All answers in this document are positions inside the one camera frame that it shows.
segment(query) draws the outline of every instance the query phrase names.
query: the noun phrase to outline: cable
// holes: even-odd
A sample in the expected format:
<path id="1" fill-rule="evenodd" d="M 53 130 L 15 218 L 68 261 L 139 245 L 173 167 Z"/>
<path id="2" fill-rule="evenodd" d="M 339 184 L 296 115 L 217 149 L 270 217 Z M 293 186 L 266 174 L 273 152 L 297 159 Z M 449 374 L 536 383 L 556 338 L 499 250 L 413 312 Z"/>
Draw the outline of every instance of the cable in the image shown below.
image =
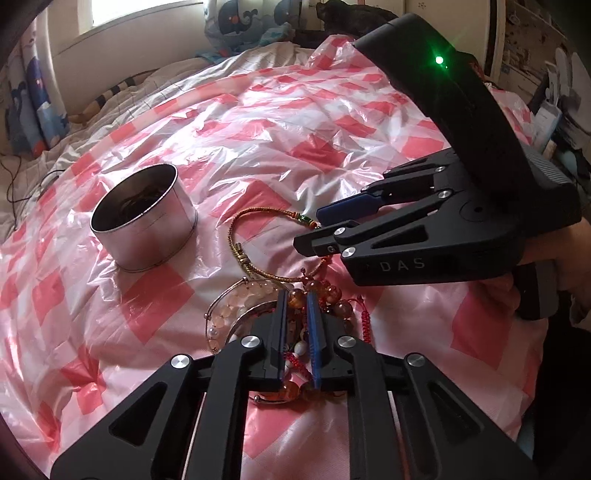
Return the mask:
<path id="1" fill-rule="evenodd" d="M 12 206 L 12 216 L 14 217 L 14 225 L 12 227 L 12 231 L 15 232 L 17 230 L 17 208 L 16 208 L 16 204 L 17 203 L 21 203 L 21 202 L 26 202 L 27 200 L 30 200 L 33 198 L 33 195 L 29 195 L 28 197 L 24 197 L 22 199 L 18 199 L 15 200 L 14 199 L 14 183 L 17 180 L 18 174 L 21 171 L 21 167 L 22 167 L 22 157 L 18 157 L 18 167 L 17 167 L 17 172 L 16 173 L 12 173 L 12 171 L 6 167 L 6 165 L 4 165 L 4 163 L 2 162 L 2 160 L 0 160 L 0 167 L 2 167 L 4 170 L 6 170 L 8 172 L 8 174 L 10 175 L 11 181 L 10 184 L 8 185 L 8 188 L 6 189 L 6 201 L 8 203 L 11 204 Z M 39 181 L 39 185 L 41 185 L 45 179 L 47 177 L 49 177 L 50 175 L 53 175 L 54 173 L 62 173 L 65 172 L 65 169 L 59 168 L 57 170 L 51 170 L 48 173 L 46 173 L 45 175 L 42 176 L 41 180 Z"/>

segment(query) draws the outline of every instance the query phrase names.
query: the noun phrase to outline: curtain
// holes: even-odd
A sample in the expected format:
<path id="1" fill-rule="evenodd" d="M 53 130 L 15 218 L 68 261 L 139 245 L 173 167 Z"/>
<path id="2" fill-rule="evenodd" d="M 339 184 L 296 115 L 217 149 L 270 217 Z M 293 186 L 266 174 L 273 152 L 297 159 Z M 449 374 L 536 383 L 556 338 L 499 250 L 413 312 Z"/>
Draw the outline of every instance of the curtain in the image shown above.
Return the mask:
<path id="1" fill-rule="evenodd" d="M 0 70 L 0 154 L 37 158 L 69 131 L 51 60 L 47 10 Z"/>

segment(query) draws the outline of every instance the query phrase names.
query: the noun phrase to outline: red and white checkered pattern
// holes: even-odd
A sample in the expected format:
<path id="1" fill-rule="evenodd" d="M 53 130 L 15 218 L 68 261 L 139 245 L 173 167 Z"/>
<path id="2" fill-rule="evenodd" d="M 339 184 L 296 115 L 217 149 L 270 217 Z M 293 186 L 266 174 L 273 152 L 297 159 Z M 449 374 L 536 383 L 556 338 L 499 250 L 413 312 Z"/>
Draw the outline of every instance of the red and white checkered pattern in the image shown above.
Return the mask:
<path id="1" fill-rule="evenodd" d="M 493 90 L 522 140 L 527 107 Z M 448 143 L 345 37 L 305 66 L 194 88 L 96 144 L 45 193 L 0 249 L 0 412 L 46 472 L 56 456 L 163 362 L 207 354 L 203 313 L 241 276 L 226 236 L 251 206 L 313 216 L 381 172 Z M 176 165 L 199 211 L 197 235 L 146 273 L 116 268 L 91 234 L 102 195 L 134 171 Z M 256 265 L 297 275 L 301 227 L 252 216 L 238 236 Z M 504 318 L 465 284 L 358 288 L 334 259 L 327 277 L 361 293 L 379 351 L 420 351 L 506 432 L 529 405 L 546 323 Z M 345 402 L 251 408 L 243 478 L 348 478 Z"/>

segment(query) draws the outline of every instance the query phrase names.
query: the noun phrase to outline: red tassel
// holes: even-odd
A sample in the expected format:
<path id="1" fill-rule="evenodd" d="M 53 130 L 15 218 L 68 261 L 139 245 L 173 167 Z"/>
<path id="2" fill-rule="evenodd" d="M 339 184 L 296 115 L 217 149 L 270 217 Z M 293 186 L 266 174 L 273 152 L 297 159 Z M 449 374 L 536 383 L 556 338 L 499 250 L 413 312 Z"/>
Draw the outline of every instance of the red tassel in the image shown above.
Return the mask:
<path id="1" fill-rule="evenodd" d="M 356 299 L 349 301 L 356 301 L 361 306 L 361 334 L 365 343 L 371 343 L 371 318 L 369 317 L 368 309 L 365 307 L 363 297 L 359 295 Z"/>
<path id="2" fill-rule="evenodd" d="M 304 377 L 307 381 L 312 380 L 312 374 L 308 372 L 306 366 L 300 362 L 300 359 L 297 358 L 293 353 L 287 352 L 284 355 L 285 360 L 289 360 L 294 368 Z"/>

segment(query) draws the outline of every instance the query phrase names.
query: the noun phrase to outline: cylindrical tin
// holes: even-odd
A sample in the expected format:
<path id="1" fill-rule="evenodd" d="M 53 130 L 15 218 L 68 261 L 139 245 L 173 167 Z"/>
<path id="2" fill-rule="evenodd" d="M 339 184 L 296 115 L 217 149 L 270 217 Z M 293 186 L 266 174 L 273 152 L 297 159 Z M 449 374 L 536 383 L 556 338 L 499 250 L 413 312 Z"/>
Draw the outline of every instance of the cylindrical tin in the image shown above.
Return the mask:
<path id="1" fill-rule="evenodd" d="M 182 249 L 197 224 L 197 211 L 174 165 L 134 173 L 96 206 L 90 228 L 127 271 L 147 270 Z"/>

